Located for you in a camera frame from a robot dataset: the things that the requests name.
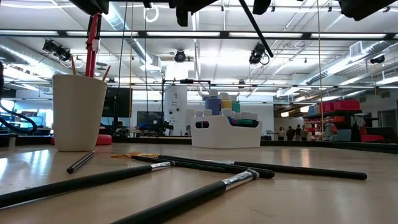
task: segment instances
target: metal ferrule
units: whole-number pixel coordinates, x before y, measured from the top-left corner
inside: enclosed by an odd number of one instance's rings
[[[160,163],[157,163],[157,164],[152,164],[150,166],[152,167],[152,172],[153,172],[153,171],[157,171],[157,170],[161,170],[161,169],[166,169],[166,168],[172,167],[172,166],[174,166],[174,162],[173,161],[171,161],[171,162],[160,162]]]
[[[250,180],[256,180],[257,178],[259,178],[259,173],[257,173],[254,170],[247,169],[247,171],[244,171],[240,174],[236,174],[235,176],[224,179],[222,181],[226,186],[225,191],[229,191],[234,187],[247,183]]]
[[[233,165],[235,163],[235,161],[209,161],[209,160],[204,160],[206,162],[215,162],[218,164],[227,164],[227,165]]]

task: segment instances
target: red tool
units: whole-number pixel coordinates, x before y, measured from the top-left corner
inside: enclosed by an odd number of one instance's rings
[[[90,16],[90,23],[88,24],[88,40],[87,44],[87,62],[86,62],[86,76],[94,77],[95,71],[95,57],[100,46],[100,32],[101,32],[101,18],[100,13]]]

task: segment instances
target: table surface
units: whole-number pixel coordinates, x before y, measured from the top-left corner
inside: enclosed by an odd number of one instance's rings
[[[66,168],[85,152],[24,146],[0,152],[0,194],[145,162],[112,154],[153,152],[196,159],[237,160],[366,172],[368,180],[276,173],[239,186],[168,223],[397,223],[398,155],[322,147],[197,149],[188,145],[98,147],[75,174]],[[174,167],[111,184],[0,210],[0,223],[110,223],[231,176]]]

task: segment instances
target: purple bottle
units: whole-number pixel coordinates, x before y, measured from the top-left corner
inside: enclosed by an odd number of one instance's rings
[[[210,109],[213,115],[220,115],[221,100],[218,98],[218,90],[212,89],[209,91],[210,97],[205,100],[205,109]]]

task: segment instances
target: pencil holder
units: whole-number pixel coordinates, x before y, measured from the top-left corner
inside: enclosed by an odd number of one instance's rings
[[[60,152],[92,151],[107,84],[79,75],[53,76],[54,141]]]

